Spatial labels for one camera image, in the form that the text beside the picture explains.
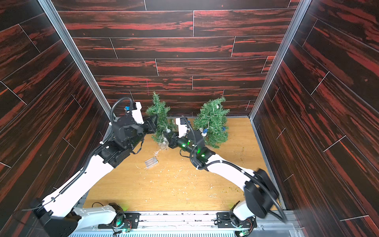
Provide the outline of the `small christmas tree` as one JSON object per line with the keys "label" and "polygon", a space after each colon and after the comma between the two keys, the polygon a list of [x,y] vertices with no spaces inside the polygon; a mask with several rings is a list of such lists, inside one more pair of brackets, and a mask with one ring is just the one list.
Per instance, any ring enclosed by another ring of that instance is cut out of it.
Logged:
{"label": "small christmas tree", "polygon": [[153,92],[153,104],[148,107],[146,113],[148,116],[158,115],[157,132],[152,136],[152,139],[159,145],[165,143],[163,132],[171,132],[174,130],[174,123],[172,119],[168,118],[170,107],[166,105],[165,101],[161,101],[159,94]]}

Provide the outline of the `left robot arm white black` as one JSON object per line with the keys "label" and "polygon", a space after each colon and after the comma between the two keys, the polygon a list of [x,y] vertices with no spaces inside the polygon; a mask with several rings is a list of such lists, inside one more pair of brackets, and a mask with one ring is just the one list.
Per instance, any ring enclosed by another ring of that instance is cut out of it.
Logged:
{"label": "left robot arm white black", "polygon": [[83,167],[52,194],[46,196],[33,212],[50,237],[68,237],[74,231],[98,225],[119,228],[124,225],[121,207],[115,203],[101,207],[80,208],[77,202],[99,180],[120,165],[147,134],[157,131],[157,115],[144,117],[143,123],[127,114],[111,122],[112,131],[85,160]]}

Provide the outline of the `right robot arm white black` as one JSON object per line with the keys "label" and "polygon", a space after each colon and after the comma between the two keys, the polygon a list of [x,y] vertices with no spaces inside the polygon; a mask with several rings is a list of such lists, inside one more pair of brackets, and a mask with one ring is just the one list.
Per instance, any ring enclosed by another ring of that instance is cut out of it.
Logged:
{"label": "right robot arm white black", "polygon": [[244,169],[226,161],[204,145],[192,134],[180,136],[177,132],[164,132],[168,146],[180,148],[189,153],[188,158],[198,170],[215,173],[232,182],[244,192],[245,200],[238,202],[231,209],[230,215],[234,222],[246,220],[252,216],[266,218],[272,214],[282,222],[286,217],[277,202],[278,189],[274,186],[268,174],[262,170]]}

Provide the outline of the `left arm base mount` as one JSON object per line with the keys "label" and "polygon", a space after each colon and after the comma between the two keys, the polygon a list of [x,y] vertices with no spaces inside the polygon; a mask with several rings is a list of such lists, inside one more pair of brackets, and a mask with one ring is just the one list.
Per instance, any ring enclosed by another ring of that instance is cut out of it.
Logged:
{"label": "left arm base mount", "polygon": [[140,220],[140,213],[137,212],[125,212],[124,214],[117,214],[114,220],[110,224],[100,224],[98,229],[110,229],[110,230],[133,230],[137,229]]}

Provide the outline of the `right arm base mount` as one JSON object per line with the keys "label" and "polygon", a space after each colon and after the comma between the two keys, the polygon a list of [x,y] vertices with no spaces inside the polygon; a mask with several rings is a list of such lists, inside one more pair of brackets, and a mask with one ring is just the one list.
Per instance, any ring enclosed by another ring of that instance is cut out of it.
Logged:
{"label": "right arm base mount", "polygon": [[218,228],[256,228],[257,221],[254,216],[248,217],[246,220],[238,219],[234,214],[229,212],[217,212],[214,225]]}

